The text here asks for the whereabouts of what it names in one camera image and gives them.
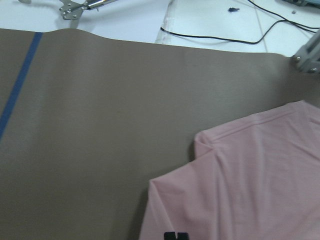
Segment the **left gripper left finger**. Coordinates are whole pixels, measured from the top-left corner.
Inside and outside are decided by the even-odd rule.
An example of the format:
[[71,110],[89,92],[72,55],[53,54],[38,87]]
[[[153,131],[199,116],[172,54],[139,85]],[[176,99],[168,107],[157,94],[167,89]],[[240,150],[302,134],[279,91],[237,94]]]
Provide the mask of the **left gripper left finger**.
[[163,239],[164,240],[175,240],[175,232],[165,232],[163,234]]

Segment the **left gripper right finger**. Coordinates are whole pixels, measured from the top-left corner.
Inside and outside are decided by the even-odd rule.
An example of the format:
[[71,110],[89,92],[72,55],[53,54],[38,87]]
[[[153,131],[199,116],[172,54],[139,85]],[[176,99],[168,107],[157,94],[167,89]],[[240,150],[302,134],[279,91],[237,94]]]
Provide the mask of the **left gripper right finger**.
[[177,240],[189,240],[189,234],[187,232],[178,232]]

